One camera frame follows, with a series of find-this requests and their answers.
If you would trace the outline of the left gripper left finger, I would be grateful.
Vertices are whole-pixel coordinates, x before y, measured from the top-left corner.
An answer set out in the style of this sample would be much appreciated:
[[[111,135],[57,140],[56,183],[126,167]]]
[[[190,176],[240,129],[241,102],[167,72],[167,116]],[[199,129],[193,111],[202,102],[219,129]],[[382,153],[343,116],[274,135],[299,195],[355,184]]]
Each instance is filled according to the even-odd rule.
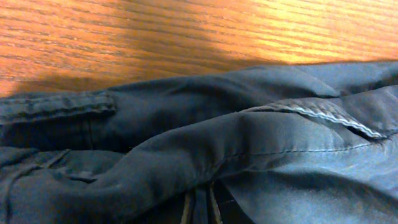
[[[195,205],[195,196],[193,191],[189,191],[185,194],[184,206],[180,224],[190,224],[192,218],[192,212]]]

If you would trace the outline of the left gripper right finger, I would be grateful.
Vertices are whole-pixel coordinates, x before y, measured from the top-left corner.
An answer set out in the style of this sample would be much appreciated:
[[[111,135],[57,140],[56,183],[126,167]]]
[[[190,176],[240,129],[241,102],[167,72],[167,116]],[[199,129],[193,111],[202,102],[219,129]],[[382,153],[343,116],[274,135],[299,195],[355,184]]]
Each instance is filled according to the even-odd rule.
[[[212,224],[223,224],[220,208],[215,197],[214,185],[209,185],[208,188],[209,209]]]

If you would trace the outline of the blue denim shorts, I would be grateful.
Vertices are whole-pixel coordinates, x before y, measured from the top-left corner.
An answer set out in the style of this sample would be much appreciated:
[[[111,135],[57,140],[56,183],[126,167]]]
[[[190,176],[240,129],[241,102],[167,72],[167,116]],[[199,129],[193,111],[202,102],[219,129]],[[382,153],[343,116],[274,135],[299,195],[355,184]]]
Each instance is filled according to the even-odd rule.
[[[2,223],[396,223],[397,64],[1,99]]]

